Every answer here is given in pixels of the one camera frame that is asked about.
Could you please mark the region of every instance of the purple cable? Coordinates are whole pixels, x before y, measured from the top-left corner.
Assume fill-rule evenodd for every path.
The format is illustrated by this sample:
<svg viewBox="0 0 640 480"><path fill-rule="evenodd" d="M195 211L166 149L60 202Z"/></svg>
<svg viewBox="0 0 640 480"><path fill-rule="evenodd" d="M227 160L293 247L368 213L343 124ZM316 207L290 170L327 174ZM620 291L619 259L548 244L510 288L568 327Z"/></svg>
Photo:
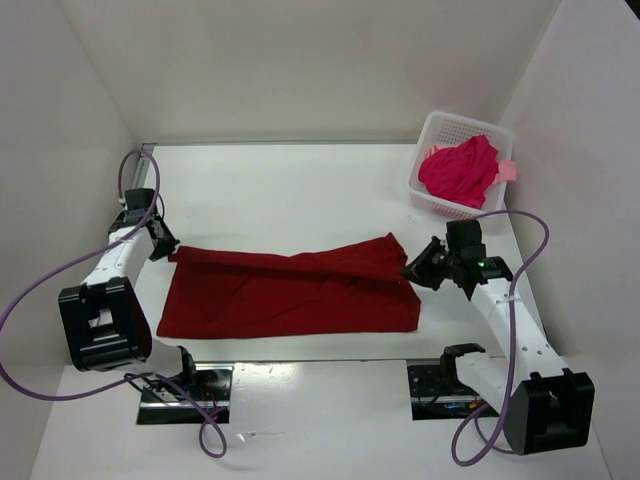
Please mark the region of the purple cable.
<svg viewBox="0 0 640 480"><path fill-rule="evenodd" d="M158 182L158 179L160 178L160 170L158 169L158 164L156 163L156 159L153 158L153 155L151 155L149 152L145 152L144 150L130 151L125 155L125 157L120 162L120 166L118 167L118 200L123 206L124 206L124 193L122 191L122 174L124 173L124 166L127 164L127 159L129 158L130 155L133 155L134 153L138 153L140 155L146 156L151 161L151 163L153 164L153 168L156 171L156 187L160 187L160 184ZM156 188L155 193L156 195L160 195L160 190ZM153 202L152 205L156 204L155 199L153 199L152 202Z"/></svg>
<svg viewBox="0 0 640 480"><path fill-rule="evenodd" d="M191 403L191 405L193 405L193 408L195 408L198 411L198 413L202 415L202 418L204 418L204 422L202 422L202 425L200 425L200 433L198 434L198 441L200 442L200 448L202 449L202 451L212 458L224 457L224 455L227 453L227 439L224 436L224 433L222 433L222 429L220 428L220 426L213 419L213 416L209 415L209 413L207 413L207 411L204 408L198 405L198 402L196 402L193 398L191 398L191 396L184 389L182 389L178 384L168 379L167 377L164 377L159 374L156 374L156 378L158 378L159 380L163 381L164 383L172 387L174 390L176 390L189 403ZM216 413L222 410L224 410L224 407L217 409L215 412L213 412L213 415L215 415ZM215 429L218 436L220 437L220 441L222 442L222 451L220 453L212 452L204 444L204 429L207 425L211 425Z"/></svg>
<svg viewBox="0 0 640 480"><path fill-rule="evenodd" d="M487 443L489 441L489 439L487 438L487 436L484 434L484 432L480 429L480 414L482 412L484 412L485 410L489 410L489 405L485 404L482 405L480 408L478 408L479 412L478 415L476 415L473 418L473 423L476 426L476 431L478 432L478 435L480 436L480 438L484 441L484 443ZM514 452L513 450L507 450L506 448L500 448L500 447L496 447L495 445L492 445L491 448L493 448L496 452L499 453L504 453L505 455L515 455L516 452Z"/></svg>
<svg viewBox="0 0 640 480"><path fill-rule="evenodd" d="M500 415L498 416L498 422L496 423L496 426L493 429L493 432L489 436L489 439L486 440L485 446L482 447L482 449L480 449L480 451L476 455L471 457L469 460L460 460L460 458L458 458L458 453L457 453L458 440L460 439L460 434L462 434L462 431L469 424L469 422L471 422L471 420L479 418L480 414L484 410L489 408L489 406L484 405L478 408L462 421L462 423L458 426L456 432L453 434L453 439L451 440L451 456L453 457L453 461L461 467L470 467L471 465L475 465L480 460L482 460L487 455L487 453L491 451L491 449L502 451L502 453L507 453L507 451L503 451L504 449L496 447L495 443L498 440L500 433L502 432L504 423L507 418L507 412L509 410L509 405L511 403L511 390L513 389L513 379L516 371L516 344L517 344L516 310L514 307L513 296L516 290L516 284L518 282L518 279L522 276L525 270L534 262L534 260L538 258L540 253L542 253L542 250L544 250L544 248L547 246L547 243L549 243L549 226L540 217L529 212L524 212L522 210L496 210L494 212L487 212L487 213L483 213L482 215L478 215L477 217L475 217L475 219L490 217L493 215L499 215L503 213L513 214L513 215L523 215L525 217L532 218L533 220L538 222L544 229L544 239L542 240L542 243L536 249L536 251L533 252L533 254L516 271L516 273L513 275L513 280L509 285L509 297L512 299L509 301L509 330L510 330L509 332L509 366L507 368L507 381L506 381L506 386L504 391L504 398L502 400L502 408L500 409ZM480 432L479 428L478 428L478 432L481 434L481 437L484 438L484 435L482 435L482 432Z"/></svg>

